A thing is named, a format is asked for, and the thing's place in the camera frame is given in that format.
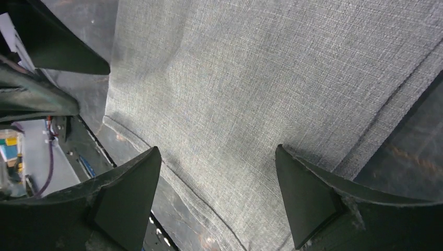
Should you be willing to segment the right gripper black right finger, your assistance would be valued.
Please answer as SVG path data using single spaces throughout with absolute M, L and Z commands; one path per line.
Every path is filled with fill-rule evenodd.
M 275 165 L 297 250 L 442 250 L 442 203 L 359 185 L 282 145 Z

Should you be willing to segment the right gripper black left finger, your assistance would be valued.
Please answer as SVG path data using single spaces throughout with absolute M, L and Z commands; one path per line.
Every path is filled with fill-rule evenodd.
M 1 202 L 1 250 L 141 250 L 161 162 L 152 147 L 43 198 Z

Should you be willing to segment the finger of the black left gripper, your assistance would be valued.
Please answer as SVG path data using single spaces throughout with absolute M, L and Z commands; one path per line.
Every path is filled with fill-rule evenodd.
M 110 73 L 109 63 L 42 1 L 7 1 L 7 13 L 35 67 L 92 75 Z
M 47 80 L 1 64 L 1 122 L 79 114 L 75 98 Z

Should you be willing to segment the grey cloth napkin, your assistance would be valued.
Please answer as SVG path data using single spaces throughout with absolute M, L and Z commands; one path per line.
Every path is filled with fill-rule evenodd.
M 222 250 L 291 250 L 284 144 L 352 179 L 442 70 L 442 1 L 120 1 L 103 123 Z

